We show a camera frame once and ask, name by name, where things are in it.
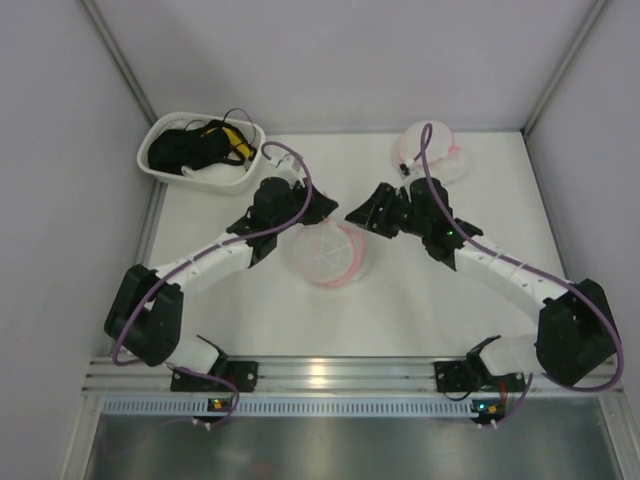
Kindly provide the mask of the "white mesh laundry bag front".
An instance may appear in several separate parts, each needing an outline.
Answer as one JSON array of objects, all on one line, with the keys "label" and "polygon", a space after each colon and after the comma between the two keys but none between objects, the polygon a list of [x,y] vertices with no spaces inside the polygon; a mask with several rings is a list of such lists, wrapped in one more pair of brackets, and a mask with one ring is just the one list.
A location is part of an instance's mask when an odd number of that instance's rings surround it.
[{"label": "white mesh laundry bag front", "polygon": [[333,220],[302,227],[291,240],[288,255],[302,278],[330,289],[359,280],[371,264],[365,235]]}]

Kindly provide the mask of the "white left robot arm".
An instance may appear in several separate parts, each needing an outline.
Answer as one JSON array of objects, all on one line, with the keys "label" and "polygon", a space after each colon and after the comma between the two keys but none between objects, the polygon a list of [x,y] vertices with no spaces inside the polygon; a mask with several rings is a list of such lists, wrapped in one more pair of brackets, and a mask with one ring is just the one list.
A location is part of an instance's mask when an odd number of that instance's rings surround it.
[{"label": "white left robot arm", "polygon": [[115,342],[113,363],[213,373],[224,363],[225,353],[188,327],[187,297],[254,267],[275,250],[280,233],[298,224],[319,224],[338,206],[308,180],[269,177],[260,183],[246,213],[213,242],[159,267],[130,267],[104,324]]}]

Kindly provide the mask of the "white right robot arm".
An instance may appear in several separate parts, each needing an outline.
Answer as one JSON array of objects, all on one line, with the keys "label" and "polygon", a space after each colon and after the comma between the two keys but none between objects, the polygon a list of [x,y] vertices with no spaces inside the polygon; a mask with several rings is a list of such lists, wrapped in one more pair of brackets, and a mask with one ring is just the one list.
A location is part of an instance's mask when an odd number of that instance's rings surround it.
[{"label": "white right robot arm", "polygon": [[558,279],[499,252],[480,228],[454,217],[448,191],[437,179],[417,178],[400,188],[381,183],[345,219],[385,238],[419,238],[432,259],[485,284],[525,314],[533,332],[495,334],[468,352],[492,377],[542,374],[576,388],[619,353],[620,337],[597,282]]}]

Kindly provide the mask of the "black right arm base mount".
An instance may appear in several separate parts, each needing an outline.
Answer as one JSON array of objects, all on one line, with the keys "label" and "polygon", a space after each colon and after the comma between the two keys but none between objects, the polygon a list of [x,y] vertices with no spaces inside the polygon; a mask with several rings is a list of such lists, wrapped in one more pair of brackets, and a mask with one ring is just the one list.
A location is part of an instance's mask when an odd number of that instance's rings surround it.
[{"label": "black right arm base mount", "polygon": [[469,360],[436,361],[434,373],[437,391],[446,394],[520,393],[526,385],[522,374],[493,376]]}]

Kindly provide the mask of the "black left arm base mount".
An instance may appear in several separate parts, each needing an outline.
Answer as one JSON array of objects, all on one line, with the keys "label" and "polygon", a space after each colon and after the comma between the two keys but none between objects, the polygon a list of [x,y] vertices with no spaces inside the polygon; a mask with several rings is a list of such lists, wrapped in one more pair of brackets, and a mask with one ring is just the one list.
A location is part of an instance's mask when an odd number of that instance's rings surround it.
[{"label": "black left arm base mount", "polygon": [[240,393],[251,393],[257,385],[258,373],[259,363],[249,360],[223,360],[208,373],[179,367],[173,370],[170,391],[218,393],[231,392],[234,387]]}]

